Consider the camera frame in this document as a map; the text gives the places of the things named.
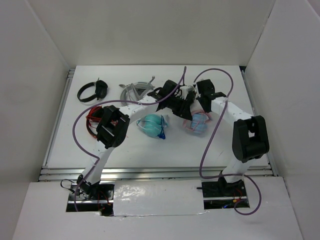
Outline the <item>pink and blue cat-ear headphones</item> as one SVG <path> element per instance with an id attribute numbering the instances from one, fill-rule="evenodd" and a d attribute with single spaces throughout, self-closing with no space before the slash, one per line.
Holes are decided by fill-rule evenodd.
<path id="1" fill-rule="evenodd" d="M 182 127 L 192 133 L 193 135 L 204 135 L 208 130 L 208 123 L 213 118 L 204 110 L 194 110 L 191 112 L 191 120 L 185 119 L 182 123 Z"/>

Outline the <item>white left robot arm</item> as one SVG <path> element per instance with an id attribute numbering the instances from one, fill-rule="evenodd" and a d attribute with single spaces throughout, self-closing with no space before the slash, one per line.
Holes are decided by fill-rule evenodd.
<path id="1" fill-rule="evenodd" d="M 103 114 L 96 127 L 96 140 L 102 146 L 102 151 L 95 153 L 86 150 L 76 137 L 75 121 L 72 126 L 73 140 L 78 148 L 94 159 L 76 180 L 76 192 L 86 199 L 97 199 L 100 195 L 102 171 L 112 151 L 120 146 L 127 136 L 129 125 L 168 108 L 174 115 L 185 120 L 191 120 L 191 105 L 196 98 L 193 85 L 185 85 L 167 80 L 163 87 L 149 92 L 139 101 L 128 101 L 128 105 L 116 107 L 114 101 L 102 102 Z"/>

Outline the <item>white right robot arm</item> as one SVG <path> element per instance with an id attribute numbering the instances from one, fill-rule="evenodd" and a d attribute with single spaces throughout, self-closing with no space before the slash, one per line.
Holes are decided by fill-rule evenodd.
<path id="1" fill-rule="evenodd" d="M 199 175 L 203 179 L 217 179 L 217 189 L 223 196 L 230 195 L 252 166 L 254 160 L 260 159 L 270 150 L 266 121 L 263 116 L 249 114 L 229 101 L 234 82 L 227 94 L 216 92 L 211 80 L 200 80 L 196 83 L 198 98 L 202 109 L 219 115 L 218 121 L 210 136 L 200 160 Z M 233 158 L 227 167 L 217 176 L 204 176 L 202 168 L 210 145 L 218 131 L 220 123 L 226 121 L 232 126 L 231 148 Z"/>

